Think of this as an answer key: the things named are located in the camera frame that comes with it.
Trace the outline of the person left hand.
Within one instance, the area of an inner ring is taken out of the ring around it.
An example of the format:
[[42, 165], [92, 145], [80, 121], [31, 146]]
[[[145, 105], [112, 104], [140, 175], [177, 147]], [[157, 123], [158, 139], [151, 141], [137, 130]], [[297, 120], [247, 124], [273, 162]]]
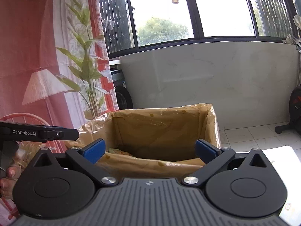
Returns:
[[6, 177], [1, 179], [1, 195], [5, 199], [13, 199], [13, 188], [21, 175], [21, 168], [18, 164], [11, 165], [6, 172]]

